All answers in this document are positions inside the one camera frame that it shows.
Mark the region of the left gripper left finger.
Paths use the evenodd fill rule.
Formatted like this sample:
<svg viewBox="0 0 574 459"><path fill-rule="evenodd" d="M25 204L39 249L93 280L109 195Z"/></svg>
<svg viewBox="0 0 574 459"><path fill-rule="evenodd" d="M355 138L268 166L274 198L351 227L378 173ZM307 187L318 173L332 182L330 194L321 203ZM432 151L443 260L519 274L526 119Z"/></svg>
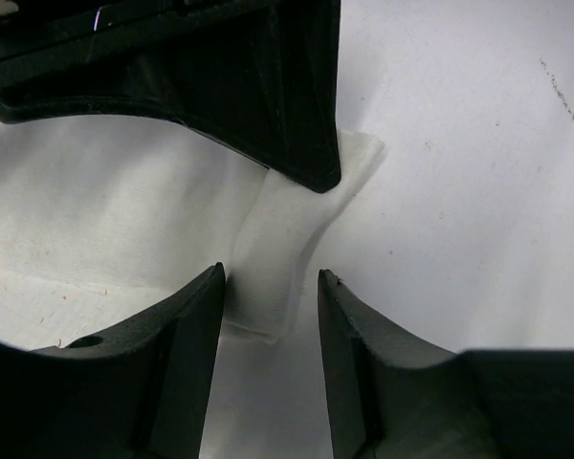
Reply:
<svg viewBox="0 0 574 459"><path fill-rule="evenodd" d="M195 458L224 311L215 264L66 347L0 343L0 458Z"/></svg>

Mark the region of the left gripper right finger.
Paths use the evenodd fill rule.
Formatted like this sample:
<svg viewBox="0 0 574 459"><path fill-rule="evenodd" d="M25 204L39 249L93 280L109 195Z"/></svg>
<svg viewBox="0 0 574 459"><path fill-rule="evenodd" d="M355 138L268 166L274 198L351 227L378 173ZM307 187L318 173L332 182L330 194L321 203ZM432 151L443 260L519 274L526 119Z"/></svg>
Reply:
<svg viewBox="0 0 574 459"><path fill-rule="evenodd" d="M318 277L337 458L574 458L574 350L452 353Z"/></svg>

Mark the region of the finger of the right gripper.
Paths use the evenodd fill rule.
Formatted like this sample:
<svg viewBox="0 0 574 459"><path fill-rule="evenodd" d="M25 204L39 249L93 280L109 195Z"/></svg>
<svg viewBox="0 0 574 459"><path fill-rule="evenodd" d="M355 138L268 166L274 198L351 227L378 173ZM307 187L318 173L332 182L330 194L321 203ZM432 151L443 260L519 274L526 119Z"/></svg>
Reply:
<svg viewBox="0 0 574 459"><path fill-rule="evenodd" d="M88 39L0 62L0 121L166 120L324 193L341 179L341 5L276 2L134 47Z"/></svg>

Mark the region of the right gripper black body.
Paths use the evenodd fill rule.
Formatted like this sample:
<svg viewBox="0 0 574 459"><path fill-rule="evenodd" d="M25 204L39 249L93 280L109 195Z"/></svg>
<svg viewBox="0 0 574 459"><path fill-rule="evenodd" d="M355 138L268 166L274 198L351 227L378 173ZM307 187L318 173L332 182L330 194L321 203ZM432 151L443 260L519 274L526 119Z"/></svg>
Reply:
<svg viewBox="0 0 574 459"><path fill-rule="evenodd" d="M129 48L275 7L276 1L0 1L0 62L83 45Z"/></svg>

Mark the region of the white sock pair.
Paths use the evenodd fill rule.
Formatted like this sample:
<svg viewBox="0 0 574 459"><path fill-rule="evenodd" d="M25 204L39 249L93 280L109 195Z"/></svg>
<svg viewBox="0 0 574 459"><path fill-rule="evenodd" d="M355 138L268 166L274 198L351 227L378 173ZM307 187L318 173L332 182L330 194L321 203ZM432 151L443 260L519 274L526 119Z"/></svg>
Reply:
<svg viewBox="0 0 574 459"><path fill-rule="evenodd" d="M172 295L208 266L227 324L289 330L307 256L383 144L341 132L318 194L174 125L124 117L0 124L0 340L63 346Z"/></svg>

